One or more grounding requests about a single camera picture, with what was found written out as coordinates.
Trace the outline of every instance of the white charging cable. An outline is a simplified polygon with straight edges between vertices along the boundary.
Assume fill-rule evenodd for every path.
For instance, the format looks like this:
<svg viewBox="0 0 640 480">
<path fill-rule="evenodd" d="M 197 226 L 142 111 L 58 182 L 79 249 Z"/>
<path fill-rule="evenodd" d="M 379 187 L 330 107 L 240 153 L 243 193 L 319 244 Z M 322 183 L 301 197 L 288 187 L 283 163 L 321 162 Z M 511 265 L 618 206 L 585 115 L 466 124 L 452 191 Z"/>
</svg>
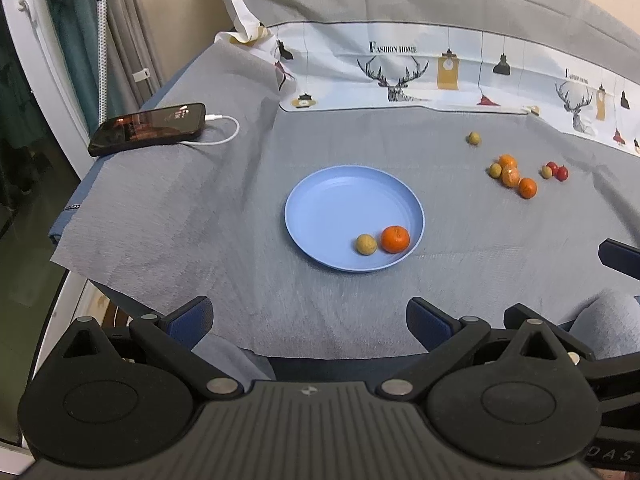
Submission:
<svg viewBox="0 0 640 480">
<path fill-rule="evenodd" d="M 206 123 L 211 123 L 217 119 L 228 119 L 229 121 L 233 121 L 236 123 L 236 130 L 233 132 L 233 134 L 230 137 L 227 137 L 226 139 L 222 139 L 222 140 L 215 140 L 212 142 L 199 142 L 197 140 L 181 140 L 180 144 L 186 144 L 187 146 L 219 146 L 220 144 L 224 144 L 225 142 L 229 142 L 230 140 L 232 140 L 240 131 L 240 123 L 238 122 L 238 119 L 236 119 L 235 117 L 232 117 L 230 115 L 216 115 L 216 114 L 204 116 L 204 121 Z"/>
</svg>

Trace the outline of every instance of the yellow-green fruit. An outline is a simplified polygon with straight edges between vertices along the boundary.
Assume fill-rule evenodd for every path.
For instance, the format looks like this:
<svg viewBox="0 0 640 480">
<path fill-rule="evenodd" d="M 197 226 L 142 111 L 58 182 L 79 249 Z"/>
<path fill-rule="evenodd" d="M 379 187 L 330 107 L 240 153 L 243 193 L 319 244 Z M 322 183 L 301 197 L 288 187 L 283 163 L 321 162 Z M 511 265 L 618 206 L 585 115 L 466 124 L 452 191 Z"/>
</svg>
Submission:
<svg viewBox="0 0 640 480">
<path fill-rule="evenodd" d="M 360 254 L 369 256 L 375 253 L 377 248 L 376 239 L 371 235 L 360 235 L 356 238 L 356 250 Z"/>
<path fill-rule="evenodd" d="M 498 164 L 497 162 L 494 162 L 492 165 L 489 166 L 489 176 L 491 176 L 492 178 L 500 178 L 501 174 L 502 174 L 502 166 L 500 164 Z"/>
<path fill-rule="evenodd" d="M 554 176 L 554 172 L 550 167 L 542 166 L 542 169 L 540 170 L 540 175 L 542 175 L 543 178 L 551 178 L 552 176 Z"/>
<path fill-rule="evenodd" d="M 480 134 L 478 132 L 471 132 L 469 136 L 466 138 L 466 140 L 468 141 L 469 144 L 473 146 L 477 146 L 478 144 L 480 144 L 480 141 L 482 139 L 480 138 Z"/>
</svg>

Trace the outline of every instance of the plate rim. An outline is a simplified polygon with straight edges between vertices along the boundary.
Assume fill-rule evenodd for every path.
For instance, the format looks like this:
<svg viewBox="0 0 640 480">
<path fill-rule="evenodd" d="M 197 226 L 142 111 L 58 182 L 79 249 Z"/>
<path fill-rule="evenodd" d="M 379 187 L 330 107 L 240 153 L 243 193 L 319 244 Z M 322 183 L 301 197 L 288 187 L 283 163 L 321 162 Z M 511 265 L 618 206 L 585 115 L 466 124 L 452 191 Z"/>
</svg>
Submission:
<svg viewBox="0 0 640 480">
<path fill-rule="evenodd" d="M 382 173 L 388 177 L 391 177 L 393 180 L 399 182 L 402 186 L 404 186 L 409 193 L 411 193 L 411 196 L 414 197 L 414 200 L 417 202 L 418 206 L 420 207 L 420 214 L 422 216 L 422 227 L 420 229 L 420 235 L 418 236 L 418 241 L 415 243 L 415 245 L 411 248 L 411 250 L 409 250 L 407 252 L 407 254 L 404 254 L 401 258 L 399 258 L 398 260 L 395 260 L 389 264 L 385 264 L 383 266 L 379 266 L 379 267 L 371 267 L 370 269 L 350 269 L 347 267 L 335 267 L 327 262 L 324 262 L 322 260 L 320 260 L 319 258 L 316 258 L 314 256 L 312 256 L 311 254 L 309 254 L 308 252 L 306 252 L 302 246 L 300 245 L 300 243 L 298 242 L 298 240 L 296 240 L 296 238 L 294 237 L 294 235 L 291 233 L 291 229 L 289 228 L 289 217 L 287 215 L 287 211 L 289 209 L 289 200 L 291 199 L 292 195 L 296 192 L 296 190 L 298 189 L 298 187 L 304 183 L 305 180 L 311 178 L 312 176 L 318 174 L 318 173 L 322 173 L 324 171 L 328 171 L 328 170 L 336 170 L 339 168 L 360 168 L 363 170 L 369 170 L 369 171 L 375 171 L 377 173 Z M 291 239 L 293 240 L 293 242 L 297 245 L 297 247 L 303 252 L 305 253 L 309 258 L 311 258 L 312 260 L 324 265 L 325 267 L 329 267 L 330 269 L 335 269 L 335 270 L 343 270 L 344 272 L 354 272 L 354 273 L 364 273 L 364 272 L 376 272 L 377 270 L 382 270 L 382 269 L 387 269 L 388 267 L 394 266 L 395 264 L 399 264 L 401 261 L 403 261 L 406 257 L 410 256 L 415 249 L 418 247 L 418 245 L 420 245 L 420 242 L 422 241 L 422 236 L 424 235 L 424 228 L 425 228 L 425 224 L 426 224 L 426 220 L 425 220 L 425 215 L 424 215 L 424 208 L 422 207 L 422 202 L 420 202 L 420 199 L 417 197 L 417 195 L 414 193 L 414 190 L 411 189 L 407 184 L 405 184 L 402 180 L 400 180 L 398 177 L 396 177 L 395 175 L 392 175 L 391 173 L 384 171 L 384 170 L 379 170 L 378 168 L 372 168 L 371 166 L 363 166 L 361 164 L 338 164 L 336 166 L 329 166 L 327 168 L 321 168 L 320 170 L 316 170 L 313 173 L 309 173 L 305 178 L 301 179 L 294 187 L 293 189 L 289 192 L 289 195 L 287 196 L 287 200 L 285 201 L 284 204 L 284 223 L 285 226 L 287 228 L 287 233 L 289 233 L 289 236 L 291 237 Z"/>
</svg>

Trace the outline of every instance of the white door frame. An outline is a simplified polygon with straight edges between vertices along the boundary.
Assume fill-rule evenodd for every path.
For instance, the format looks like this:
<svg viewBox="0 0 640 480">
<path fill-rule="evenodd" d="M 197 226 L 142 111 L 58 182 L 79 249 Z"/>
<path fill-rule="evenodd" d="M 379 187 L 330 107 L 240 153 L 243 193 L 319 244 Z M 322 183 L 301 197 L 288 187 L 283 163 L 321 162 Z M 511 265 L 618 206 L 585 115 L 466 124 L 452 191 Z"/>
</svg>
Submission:
<svg viewBox="0 0 640 480">
<path fill-rule="evenodd" d="M 66 63 L 46 0 L 2 0 L 9 31 L 20 64 L 44 118 L 66 158 L 82 179 L 94 163 L 86 147 L 86 121 L 66 70 Z M 71 321 L 87 311 L 94 288 L 69 272 L 60 289 L 49 322 L 36 349 L 37 370 Z M 22 446 L 0 442 L 0 471 L 19 474 L 33 462 Z"/>
</svg>

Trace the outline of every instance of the deer antler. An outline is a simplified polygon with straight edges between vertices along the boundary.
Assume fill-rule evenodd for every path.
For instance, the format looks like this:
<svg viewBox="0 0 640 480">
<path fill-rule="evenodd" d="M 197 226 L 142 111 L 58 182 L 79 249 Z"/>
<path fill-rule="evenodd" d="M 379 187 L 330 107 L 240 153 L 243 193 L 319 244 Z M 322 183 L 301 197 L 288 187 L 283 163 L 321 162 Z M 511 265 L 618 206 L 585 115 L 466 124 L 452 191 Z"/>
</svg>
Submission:
<svg viewBox="0 0 640 480">
<path fill-rule="evenodd" d="M 556 81 L 556 93 L 558 94 L 558 97 L 562 99 L 562 102 L 564 103 L 564 109 L 567 112 L 571 112 L 574 114 L 580 113 L 580 110 L 582 108 L 584 108 L 585 106 L 589 106 L 591 104 L 591 99 L 593 99 L 593 93 L 589 94 L 589 90 L 587 90 L 587 95 L 589 98 L 585 101 L 584 95 L 583 95 L 580 102 L 574 107 L 572 107 L 571 103 L 569 102 L 569 91 L 567 90 L 564 94 L 562 94 L 562 89 L 564 88 L 564 85 L 566 85 L 567 83 L 568 81 L 565 81 L 558 88 L 558 82 Z"/>
<path fill-rule="evenodd" d="M 427 67 L 429 66 L 429 62 L 428 61 L 427 61 L 427 64 L 424 66 L 424 68 L 422 70 L 420 70 L 420 63 L 418 63 L 415 60 L 414 56 L 411 56 L 411 59 L 413 59 L 414 63 L 415 63 L 414 73 L 409 74 L 409 68 L 407 67 L 406 76 L 404 76 L 403 78 L 398 80 L 398 84 L 396 85 L 396 87 L 398 87 L 398 88 L 406 88 L 406 84 L 409 81 L 413 81 L 415 79 L 418 79 L 420 76 L 422 76 L 422 74 L 424 74 L 427 71 Z"/>
<path fill-rule="evenodd" d="M 389 88 L 389 84 L 386 82 L 386 77 L 382 75 L 382 67 L 378 68 L 378 73 L 377 74 L 373 74 L 371 72 L 371 62 L 374 59 L 376 59 L 376 56 L 374 56 L 371 59 L 369 59 L 364 64 L 364 68 L 360 64 L 360 60 L 357 60 L 358 61 L 358 66 L 360 67 L 360 70 L 362 70 L 368 78 L 373 79 L 373 81 L 377 81 L 379 86 L 382 86 L 383 88 Z"/>
</svg>

